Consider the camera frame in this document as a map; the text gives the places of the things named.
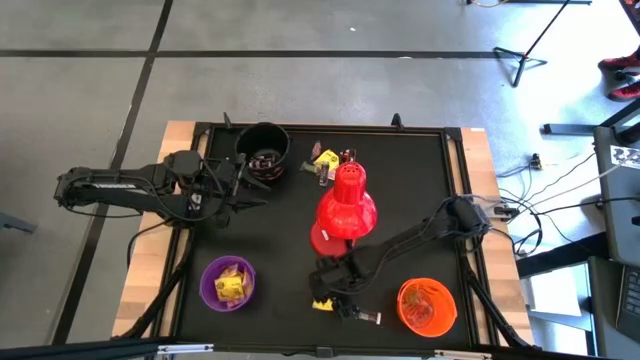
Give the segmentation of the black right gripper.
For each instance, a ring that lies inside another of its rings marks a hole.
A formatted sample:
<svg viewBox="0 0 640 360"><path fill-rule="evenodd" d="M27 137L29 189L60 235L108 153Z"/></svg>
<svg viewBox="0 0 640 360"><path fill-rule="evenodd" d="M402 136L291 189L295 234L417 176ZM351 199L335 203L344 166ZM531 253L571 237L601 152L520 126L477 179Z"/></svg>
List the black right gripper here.
<svg viewBox="0 0 640 360"><path fill-rule="evenodd" d="M363 263L356 257L321 257L316 260L316 279L309 280L314 300L329 299L341 318L356 318L361 310L352 297L363 284Z"/></svg>

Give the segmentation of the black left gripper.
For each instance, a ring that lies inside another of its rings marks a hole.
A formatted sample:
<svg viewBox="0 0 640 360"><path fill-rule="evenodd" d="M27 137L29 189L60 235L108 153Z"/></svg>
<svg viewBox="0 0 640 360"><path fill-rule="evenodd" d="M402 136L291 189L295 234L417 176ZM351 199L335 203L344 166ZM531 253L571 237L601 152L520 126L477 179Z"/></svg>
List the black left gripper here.
<svg viewBox="0 0 640 360"><path fill-rule="evenodd" d="M248 199L239 195L240 182L247 188L270 191L271 188L255 179L251 174L244 174L245 155L235 160L229 158L203 158L201 160L203 178L208 181L202 190L204 203L201 205L197 221L214 219L219 228L229 226L231 213L267 205L263 199Z"/></svg>

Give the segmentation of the black plastic bucket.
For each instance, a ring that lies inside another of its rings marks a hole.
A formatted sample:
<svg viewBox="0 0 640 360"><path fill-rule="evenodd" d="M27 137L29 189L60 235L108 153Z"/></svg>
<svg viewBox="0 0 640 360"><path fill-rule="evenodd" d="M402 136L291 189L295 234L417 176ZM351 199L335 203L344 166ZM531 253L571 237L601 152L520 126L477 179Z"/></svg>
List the black plastic bucket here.
<svg viewBox="0 0 640 360"><path fill-rule="evenodd" d="M291 149L291 138L280 125L260 122L244 128L236 138L234 150L237 155L245 155L248 172L263 183L274 183L286 172ZM271 169L255 171L249 167L255 155L277 153L279 160Z"/></svg>

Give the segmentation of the orange candy packet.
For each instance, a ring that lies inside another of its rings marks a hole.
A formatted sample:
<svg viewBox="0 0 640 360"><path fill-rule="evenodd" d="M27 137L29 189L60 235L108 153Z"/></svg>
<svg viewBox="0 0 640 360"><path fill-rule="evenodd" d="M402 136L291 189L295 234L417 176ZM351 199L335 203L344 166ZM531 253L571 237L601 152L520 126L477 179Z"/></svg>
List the orange candy packet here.
<svg viewBox="0 0 640 360"><path fill-rule="evenodd" d="M412 326L423 326L433 317L431 303L422 298L409 299L402 303L402 312L405 321Z"/></svg>

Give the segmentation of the purple plastic bucket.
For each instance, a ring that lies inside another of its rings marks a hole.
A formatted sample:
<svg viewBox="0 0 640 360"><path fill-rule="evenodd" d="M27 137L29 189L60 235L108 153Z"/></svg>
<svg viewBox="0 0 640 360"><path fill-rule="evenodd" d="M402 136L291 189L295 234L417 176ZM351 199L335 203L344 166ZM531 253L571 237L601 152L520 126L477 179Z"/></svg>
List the purple plastic bucket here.
<svg viewBox="0 0 640 360"><path fill-rule="evenodd" d="M233 264L238 265L239 277L241 278L245 269L248 269L252 273L254 280L253 292L247 300L241 299L237 301L223 302L220 301L216 295L214 282L216 279L220 278L220 274L225 268ZM199 295L201 296L205 304L211 309L218 312L231 312L238 310L239 308L247 304L251 299L255 288L256 272L252 265L242 257L227 255L217 258L206 267L201 276Z"/></svg>

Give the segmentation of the orange plastic bucket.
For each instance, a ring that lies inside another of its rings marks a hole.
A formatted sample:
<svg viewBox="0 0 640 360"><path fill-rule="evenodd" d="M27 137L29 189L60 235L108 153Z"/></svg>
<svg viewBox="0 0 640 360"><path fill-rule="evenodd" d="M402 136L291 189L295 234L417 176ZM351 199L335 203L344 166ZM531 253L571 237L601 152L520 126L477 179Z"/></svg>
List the orange plastic bucket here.
<svg viewBox="0 0 640 360"><path fill-rule="evenodd" d="M434 288L438 295L431 301L433 307L432 319L423 326L412 326L405 321L402 312L402 303L413 299L412 293L416 286L429 286ZM396 298L396 311L401 322L415 334L436 338L446 334L454 325L458 312L455 300L448 288L441 282L431 278L412 278L407 280L401 287Z"/></svg>

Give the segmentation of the black table mat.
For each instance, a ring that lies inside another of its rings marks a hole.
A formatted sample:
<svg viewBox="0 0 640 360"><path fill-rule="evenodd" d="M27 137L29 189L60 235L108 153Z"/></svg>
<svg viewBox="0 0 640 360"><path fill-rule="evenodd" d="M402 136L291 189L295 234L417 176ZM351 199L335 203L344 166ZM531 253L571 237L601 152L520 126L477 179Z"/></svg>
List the black table mat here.
<svg viewBox="0 0 640 360"><path fill-rule="evenodd" d="M450 193L443 143L437 135L295 133L288 170L264 194L263 206L235 215L226 229L218 229L211 222L198 226L181 335L211 342L223 350L252 345L278 353L328 346L357 354L400 354L466 344L463 319L458 319L447 334L425 338L409 330L395 309L399 288L411 278L433 278L451 292L459 292L455 247L447 241L425 244L390 261L372 285L357 296L359 306L380 314L379 323L341 319L313 308L309 275L316 254L310 230L323 189L300 166L315 143L335 151L355 149L366 170L367 189L376 203L378 221L364 238L365 244L382 243L415 226ZM211 310L199 294L205 268L224 255L247 259L257 273L251 300L229 313Z"/></svg>

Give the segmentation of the red desk lamp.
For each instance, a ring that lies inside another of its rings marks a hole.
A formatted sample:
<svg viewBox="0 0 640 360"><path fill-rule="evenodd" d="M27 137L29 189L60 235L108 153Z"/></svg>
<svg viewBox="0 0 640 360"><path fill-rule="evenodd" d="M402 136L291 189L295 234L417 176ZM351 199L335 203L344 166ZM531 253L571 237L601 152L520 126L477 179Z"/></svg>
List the red desk lamp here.
<svg viewBox="0 0 640 360"><path fill-rule="evenodd" d="M358 162L345 162L336 169L334 185L318 203L310 232L318 255L344 255L376 226L378 212L366 182L366 170Z"/></svg>

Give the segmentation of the grey floor object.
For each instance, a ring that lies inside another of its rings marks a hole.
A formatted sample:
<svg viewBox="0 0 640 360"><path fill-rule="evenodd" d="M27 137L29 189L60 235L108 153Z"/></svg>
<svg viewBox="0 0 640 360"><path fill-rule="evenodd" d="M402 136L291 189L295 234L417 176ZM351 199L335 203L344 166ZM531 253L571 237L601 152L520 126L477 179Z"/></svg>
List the grey floor object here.
<svg viewBox="0 0 640 360"><path fill-rule="evenodd" d="M0 212L0 229L13 229L27 234L33 234L37 226L20 218Z"/></svg>

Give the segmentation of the black floor beam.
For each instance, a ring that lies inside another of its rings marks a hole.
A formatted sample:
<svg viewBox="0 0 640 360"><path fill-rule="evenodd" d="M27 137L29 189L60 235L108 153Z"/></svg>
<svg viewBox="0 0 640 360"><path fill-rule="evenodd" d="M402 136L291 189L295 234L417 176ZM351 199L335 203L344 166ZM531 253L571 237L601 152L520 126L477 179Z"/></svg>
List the black floor beam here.
<svg viewBox="0 0 640 360"><path fill-rule="evenodd" d="M528 278L586 262L589 257L609 258L608 238L605 232L519 259L516 266L519 277Z"/></svg>

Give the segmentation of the grey side cabinet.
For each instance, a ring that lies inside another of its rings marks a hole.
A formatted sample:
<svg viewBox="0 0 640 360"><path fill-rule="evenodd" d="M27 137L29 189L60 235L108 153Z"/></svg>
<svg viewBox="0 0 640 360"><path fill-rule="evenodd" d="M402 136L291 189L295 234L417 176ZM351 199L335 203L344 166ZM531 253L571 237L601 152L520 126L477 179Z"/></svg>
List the grey side cabinet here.
<svg viewBox="0 0 640 360"><path fill-rule="evenodd" d="M616 328L623 266L598 257L587 261L595 350L602 358L640 360L640 344Z"/></svg>

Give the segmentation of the black desk foot bar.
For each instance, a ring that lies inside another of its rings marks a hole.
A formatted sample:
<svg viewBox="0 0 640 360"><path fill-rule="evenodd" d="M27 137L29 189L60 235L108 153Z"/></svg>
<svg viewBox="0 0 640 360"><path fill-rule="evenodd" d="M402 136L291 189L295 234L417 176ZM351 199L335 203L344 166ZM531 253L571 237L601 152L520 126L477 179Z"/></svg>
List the black desk foot bar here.
<svg viewBox="0 0 640 360"><path fill-rule="evenodd" d="M544 135L590 136L595 128L596 125L548 123L542 126L542 133Z"/></svg>

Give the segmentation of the black tripod stand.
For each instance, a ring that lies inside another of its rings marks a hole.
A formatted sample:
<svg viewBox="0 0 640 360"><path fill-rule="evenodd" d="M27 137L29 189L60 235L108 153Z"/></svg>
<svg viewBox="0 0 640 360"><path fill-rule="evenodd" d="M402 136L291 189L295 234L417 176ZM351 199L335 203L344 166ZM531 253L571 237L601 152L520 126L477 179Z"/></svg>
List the black tripod stand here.
<svg viewBox="0 0 640 360"><path fill-rule="evenodd" d="M555 13L555 15L551 18L551 20L547 23L547 25L544 27L544 29L540 32L540 34L537 36L537 38L533 41L533 43L529 46L529 48L526 51L517 52L517 51L509 50L509 49L506 49L506 48L503 48L503 47L499 47L499 46L496 46L496 47L493 48L493 52L495 54L500 53L500 54L510 55L518 62L518 67L517 67L517 70L516 70L516 74L514 75L514 78L511 81L511 86L513 88L517 88L519 86L522 74L525 71L525 67L526 67L528 62L533 61L533 62L536 62L538 65L546 65L547 64L546 60L532 58L531 57L531 53L537 47L539 42L546 35L546 33L549 31L549 29L552 27L552 25L556 22L556 20L560 16L560 14L565 10L565 8L569 5L570 2L571 2L571 0L564 0L562 2L561 7L558 9L558 11Z"/></svg>

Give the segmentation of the grey desk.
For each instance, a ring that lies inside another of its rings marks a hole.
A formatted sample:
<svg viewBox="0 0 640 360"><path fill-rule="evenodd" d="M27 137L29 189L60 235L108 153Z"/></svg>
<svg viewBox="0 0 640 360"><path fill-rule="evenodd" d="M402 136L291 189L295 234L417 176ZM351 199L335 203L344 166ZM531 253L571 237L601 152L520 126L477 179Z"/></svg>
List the grey desk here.
<svg viewBox="0 0 640 360"><path fill-rule="evenodd" d="M612 258L640 267L640 170L611 164L610 146L640 149L640 99L594 130L601 198Z"/></svg>

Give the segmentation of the black keyboard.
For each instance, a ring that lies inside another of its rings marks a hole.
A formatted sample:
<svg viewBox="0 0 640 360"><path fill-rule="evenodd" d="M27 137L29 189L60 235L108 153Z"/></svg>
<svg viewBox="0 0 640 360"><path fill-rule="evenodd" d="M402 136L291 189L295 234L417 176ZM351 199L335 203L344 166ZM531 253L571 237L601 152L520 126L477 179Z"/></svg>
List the black keyboard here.
<svg viewBox="0 0 640 360"><path fill-rule="evenodd" d="M622 267L616 328L640 344L640 268Z"/></svg>

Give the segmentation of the white printed label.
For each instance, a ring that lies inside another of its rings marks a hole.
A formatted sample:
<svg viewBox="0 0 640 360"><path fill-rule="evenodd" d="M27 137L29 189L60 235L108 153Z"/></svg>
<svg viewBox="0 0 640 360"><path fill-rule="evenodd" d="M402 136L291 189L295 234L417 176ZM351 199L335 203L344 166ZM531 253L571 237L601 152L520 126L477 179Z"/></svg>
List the white printed label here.
<svg viewBox="0 0 640 360"><path fill-rule="evenodd" d="M611 145L610 160L614 166L640 170L640 149Z"/></svg>

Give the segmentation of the person's red shoe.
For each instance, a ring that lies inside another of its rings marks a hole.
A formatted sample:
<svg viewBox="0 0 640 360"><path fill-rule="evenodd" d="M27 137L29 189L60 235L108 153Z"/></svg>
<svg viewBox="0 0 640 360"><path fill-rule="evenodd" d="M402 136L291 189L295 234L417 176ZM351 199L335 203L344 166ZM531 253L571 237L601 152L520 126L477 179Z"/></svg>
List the person's red shoe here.
<svg viewBox="0 0 640 360"><path fill-rule="evenodd" d="M605 58L598 63L601 70L621 71L626 68L640 67L640 47L632 54L616 58Z"/></svg>
<svg viewBox="0 0 640 360"><path fill-rule="evenodd" d="M640 81L612 90L607 98L617 102L627 102L640 99Z"/></svg>

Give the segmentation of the black aluminium table frame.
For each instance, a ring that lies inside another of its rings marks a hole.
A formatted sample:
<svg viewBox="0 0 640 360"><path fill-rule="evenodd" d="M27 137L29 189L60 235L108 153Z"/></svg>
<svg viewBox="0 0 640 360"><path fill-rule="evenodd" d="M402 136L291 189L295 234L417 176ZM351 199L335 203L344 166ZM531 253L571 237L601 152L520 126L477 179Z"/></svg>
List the black aluminium table frame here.
<svg viewBox="0 0 640 360"><path fill-rule="evenodd" d="M253 124L231 123L198 123L193 128L190 146L186 150L195 150L203 158L229 158L237 156L234 150L236 138L240 132ZM465 170L453 171L452 158L462 158L463 143L459 130L455 128L406 128L400 122L388 126L347 126L347 125L280 125L292 137L295 133L329 133L329 134L362 134L404 136L437 135L443 143L444 163L448 171L450 193L446 198L473 193L468 174ZM263 199L264 190L242 186L240 193L246 197ZM193 265L194 241L196 231L201 223L211 222L218 229L214 219L196 222L187 227L170 226L170 241L183 242L185 249L177 264L163 264L161 267L161 287L148 305L144 313L122 335L107 341L67 344L55 339L50 345L1 349L0 360L113 360L149 357L166 353L193 352L242 352L242 353L277 353L282 355L309 355L316 358L332 358L341 355L364 356L408 356L408 357L448 357L460 359L470 357L489 360L602 360L598 357L576 356L570 354L546 352L522 340L508 323L504 326L495 324L484 313L478 299L473 301L473 313L464 315L468 341L455 347L436 347L432 349L411 350L405 353L366 352L357 354L328 346L318 346L309 351L274 352L263 351L256 346L245 345L236 350L223 350L211 342L203 342L185 338L180 333L181 317L184 310L184 299L189 287L189 274ZM487 278L482 267L476 269L477 276L486 286Z"/></svg>

